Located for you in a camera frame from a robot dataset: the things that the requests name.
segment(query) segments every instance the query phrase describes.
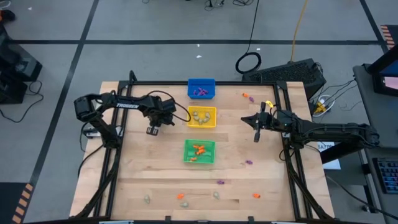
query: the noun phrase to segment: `gray floor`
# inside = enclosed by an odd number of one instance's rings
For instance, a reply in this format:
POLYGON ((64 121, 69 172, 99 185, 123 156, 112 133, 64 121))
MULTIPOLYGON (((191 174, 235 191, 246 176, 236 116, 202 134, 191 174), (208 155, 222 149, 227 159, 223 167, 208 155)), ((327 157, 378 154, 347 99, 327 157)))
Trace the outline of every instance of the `gray floor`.
MULTIPOLYGON (((87 39, 247 40, 250 37, 256 4, 238 7, 227 0, 224 7, 206 12, 204 2, 150 0, 149 4, 143 4, 138 0, 99 0, 87 39)), ((303 2, 260 1, 253 38, 292 40, 303 2)), ((366 2, 378 25, 397 23, 394 9, 398 4, 395 0, 366 2)), ((6 29, 11 38, 17 40, 79 40, 92 3, 93 0, 13 1, 10 9, 18 19, 6 29)), ((357 0, 309 1, 297 39, 377 40, 357 0)), ((75 118, 74 99, 97 93, 102 81, 126 80, 130 70, 135 71, 139 80, 186 80, 192 77, 240 80, 234 64, 247 47, 234 44, 84 45, 25 222, 61 219, 69 215, 76 173, 83 157, 78 144, 81 123, 75 118)), ((8 170, 0 174, 0 182, 29 181, 76 51, 74 44, 32 44, 23 45, 23 48, 44 66, 39 80, 44 83, 45 99, 33 107, 20 124, 0 119, 3 127, 0 129, 3 145, 0 169, 8 170)), ((261 54, 261 68, 267 68, 286 63, 291 46, 252 45, 251 50, 261 54)), ((295 60, 313 58, 320 62, 328 81, 326 86, 329 86, 351 80, 353 66, 371 63, 380 55, 379 45, 298 45, 295 60)), ((252 63, 245 60, 241 69, 250 68, 252 63)), ((27 96, 23 104, 1 106, 1 109, 18 118, 34 99, 35 96, 27 96)), ((355 110, 344 111, 344 107, 350 108, 360 100, 358 89, 353 88, 336 101, 322 122, 367 123, 362 104, 355 110)), ((333 184, 329 184, 329 188, 338 218, 383 222, 380 215, 363 212, 357 202, 333 184)), ((361 187, 351 186, 350 189, 364 198, 361 187)))

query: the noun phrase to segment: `green bin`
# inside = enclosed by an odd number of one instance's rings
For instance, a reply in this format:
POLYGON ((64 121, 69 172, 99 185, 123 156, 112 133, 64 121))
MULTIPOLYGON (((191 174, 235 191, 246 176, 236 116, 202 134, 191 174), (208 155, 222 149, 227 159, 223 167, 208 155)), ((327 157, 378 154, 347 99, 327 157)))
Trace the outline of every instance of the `green bin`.
POLYGON ((216 142, 206 140, 186 139, 184 147, 184 162, 199 163, 199 164, 214 164, 216 158, 216 142), (204 146, 206 152, 201 155, 196 155, 194 145, 204 146), (191 161, 191 158, 196 157, 196 161, 191 161))

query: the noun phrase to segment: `orange piece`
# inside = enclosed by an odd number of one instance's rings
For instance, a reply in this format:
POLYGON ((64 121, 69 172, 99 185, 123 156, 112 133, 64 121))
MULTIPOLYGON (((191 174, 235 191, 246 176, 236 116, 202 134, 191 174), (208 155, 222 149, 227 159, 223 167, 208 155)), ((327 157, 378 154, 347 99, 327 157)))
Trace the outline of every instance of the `orange piece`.
POLYGON ((195 154, 200 155, 200 154, 203 154, 204 152, 206 152, 204 149, 199 149, 199 150, 197 150, 197 152, 195 154))

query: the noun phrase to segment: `black metal frame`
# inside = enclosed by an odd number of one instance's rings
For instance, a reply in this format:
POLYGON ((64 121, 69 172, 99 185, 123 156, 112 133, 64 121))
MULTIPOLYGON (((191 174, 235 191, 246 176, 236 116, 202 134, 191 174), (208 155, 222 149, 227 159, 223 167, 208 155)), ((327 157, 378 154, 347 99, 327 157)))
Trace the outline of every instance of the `black metal frame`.
MULTIPOLYGON (((127 96, 131 95, 132 88, 134 85, 187 85, 188 82, 186 81, 137 81, 136 77, 134 74, 130 73, 130 80, 129 81, 120 81, 119 86, 118 86, 118 94, 122 95, 123 89, 126 87, 127 88, 127 96)), ((281 104, 280 104, 280 96, 279 96, 279 88, 282 89, 283 94, 284 94, 284 101, 285 101, 285 106, 286 110, 291 111, 291 105, 290 105, 290 99, 289 99, 289 93, 287 91, 287 85, 286 82, 267 82, 267 83, 245 83, 245 82, 216 82, 216 85, 222 86, 222 85, 236 85, 236 86, 272 86, 274 89, 274 96, 275 96, 275 103, 277 105, 277 109, 281 109, 281 104)), ((117 117, 118 117, 119 109, 115 108, 113 112, 113 117, 112 117, 112 124, 116 125, 117 123, 117 117)), ((122 115, 122 120, 121 120, 121 127, 123 130, 125 130, 127 123, 127 109, 123 109, 123 115, 122 115)), ((292 161, 290 158, 290 153, 289 151, 291 150, 290 148, 290 143, 288 138, 284 138, 283 134, 281 134, 282 138, 282 144, 283 144, 283 149, 284 149, 284 155, 285 155, 285 163, 286 163, 286 168, 289 172, 289 169, 292 169, 292 161)), ((116 154, 115 154, 115 160, 114 163, 116 163, 116 175, 113 176, 113 179, 111 181, 111 185, 109 188, 109 197, 108 201, 106 204, 106 213, 105 217, 109 218, 111 217, 112 213, 112 207, 113 207, 113 200, 114 200, 114 193, 116 190, 116 181, 118 179, 118 169, 119 169, 119 161, 121 157, 121 150, 123 148, 123 137, 121 137, 121 147, 116 149, 116 154)), ((108 167, 109 167, 109 162, 111 158, 111 150, 112 149, 106 149, 105 157, 104 157, 104 162, 103 162, 103 168, 101 171, 101 180, 99 182, 99 185, 104 184, 105 177, 108 175, 108 167)), ((298 175, 294 174, 293 177, 288 175, 288 180, 289 180, 289 187, 290 187, 290 194, 292 197, 292 208, 294 211, 294 217, 296 222, 305 222, 305 223, 349 223, 349 222, 341 222, 338 220, 333 220, 333 219, 313 219, 312 217, 312 208, 309 203, 309 201, 304 197, 305 195, 310 195, 310 192, 307 190, 307 185, 305 182, 305 174, 303 170, 303 164, 302 164, 302 159, 300 155, 300 150, 299 149, 294 149, 294 154, 296 158, 296 163, 297 163, 297 171, 298 175), (300 206, 299 206, 299 201, 297 197, 297 191, 296 191, 296 184, 297 181, 301 182, 299 188, 303 192, 303 202, 305 205, 305 217, 302 217, 300 214, 300 206)), ((314 202, 315 199, 313 197, 308 198, 310 201, 314 202)), ((98 218, 101 210, 101 203, 102 203, 102 195, 100 195, 99 200, 96 203, 93 218, 98 218)), ((154 221, 145 221, 145 220, 135 220, 134 223, 153 223, 154 221)), ((271 223, 271 222, 255 222, 254 217, 248 217, 248 220, 246 222, 214 222, 214 221, 208 221, 207 223, 271 223)), ((165 220, 159 220, 156 221, 156 223, 198 223, 198 221, 171 221, 170 216, 166 216, 165 220)))

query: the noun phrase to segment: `orange striped tape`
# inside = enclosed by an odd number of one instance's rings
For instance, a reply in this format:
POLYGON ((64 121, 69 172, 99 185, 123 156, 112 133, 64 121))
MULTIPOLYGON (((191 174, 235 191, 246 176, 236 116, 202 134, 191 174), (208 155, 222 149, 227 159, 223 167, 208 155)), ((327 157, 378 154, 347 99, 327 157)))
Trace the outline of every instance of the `orange striped tape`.
POLYGON ((15 209, 15 214, 12 217, 12 221, 14 223, 23 222, 32 193, 33 186, 31 184, 26 184, 25 189, 21 193, 21 198, 18 201, 18 205, 15 209))
POLYGON ((388 30, 388 27, 383 25, 380 26, 381 31, 383 32, 384 38, 387 41, 387 47, 389 49, 393 48, 395 46, 394 40, 391 37, 390 31, 388 30))

